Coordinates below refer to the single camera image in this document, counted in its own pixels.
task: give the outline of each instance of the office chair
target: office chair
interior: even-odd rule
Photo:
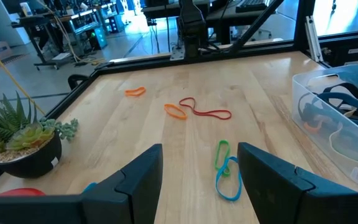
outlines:
[[[336,9],[336,0],[334,0],[334,2],[333,2],[333,10],[335,10]]]

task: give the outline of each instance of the wooden tabletop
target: wooden tabletop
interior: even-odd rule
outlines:
[[[46,194],[78,194],[155,143],[163,144],[163,183],[155,223],[258,223],[243,187],[236,202],[215,191],[214,157],[219,140],[248,142],[339,184],[358,190],[291,120],[291,78],[323,69],[300,52],[102,75],[61,115],[78,118],[80,129],[53,171],[36,180],[3,174],[0,192],[34,187]],[[124,90],[146,87],[140,97]],[[197,108],[226,109],[230,120],[173,118],[165,103],[193,96]],[[234,195],[238,168],[220,187]]]

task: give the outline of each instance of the gray floor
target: gray floor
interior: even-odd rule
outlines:
[[[272,32],[272,38],[290,40],[295,30],[295,19],[298,9],[298,0],[285,0],[278,8],[277,13],[270,16],[262,26]],[[337,34],[358,30],[358,0],[337,0],[337,9],[331,12],[332,1],[316,0],[314,19],[319,35]],[[147,27],[144,16],[136,16],[131,19],[125,31],[108,36],[108,46],[98,51],[94,57],[111,60],[115,58],[134,57],[141,55],[157,54],[157,41],[154,33]],[[167,34],[169,31],[170,42],[177,41],[177,25],[175,18],[169,19],[169,30],[165,19],[157,21],[157,38],[160,52],[168,52],[169,43]],[[256,34],[257,40],[267,39],[266,33]],[[27,54],[7,65],[14,78],[20,83],[30,96],[35,98],[37,104],[48,111],[53,108],[70,91],[67,78],[71,74],[90,75],[94,66],[86,65],[74,67],[73,64],[66,64],[59,70],[53,67],[41,67],[38,71],[32,64],[39,62],[35,49],[31,44],[14,47],[14,54]],[[4,93],[12,104],[16,104],[16,91],[19,91],[15,84],[0,68],[0,99]]]

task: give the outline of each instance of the red rubber band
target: red rubber band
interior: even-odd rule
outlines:
[[[182,103],[185,100],[193,100],[194,105],[190,106],[190,105]],[[219,119],[230,119],[231,118],[231,112],[228,111],[228,110],[212,110],[212,111],[205,111],[205,112],[196,111],[196,100],[193,97],[187,97],[187,98],[184,98],[184,99],[180,100],[179,105],[180,106],[187,106],[187,107],[191,108],[193,113],[195,115],[198,115],[198,116],[213,116],[213,117],[219,118]],[[215,115],[213,113],[227,113],[227,114],[229,114],[229,116],[227,118],[222,118],[222,117],[220,117],[218,115]]]

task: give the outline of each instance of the plastic bin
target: plastic bin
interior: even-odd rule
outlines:
[[[358,183],[358,125],[314,94],[344,82],[358,87],[358,65],[295,75],[292,80],[292,119],[343,173]],[[349,93],[342,87],[337,87],[332,92]],[[338,105],[340,101],[329,102]],[[323,109],[324,116],[313,114],[315,110],[305,110],[307,103],[313,103],[313,106]],[[304,113],[309,113],[307,116],[311,115],[315,123],[322,124],[321,127],[310,128],[302,120],[300,113],[303,118]]]

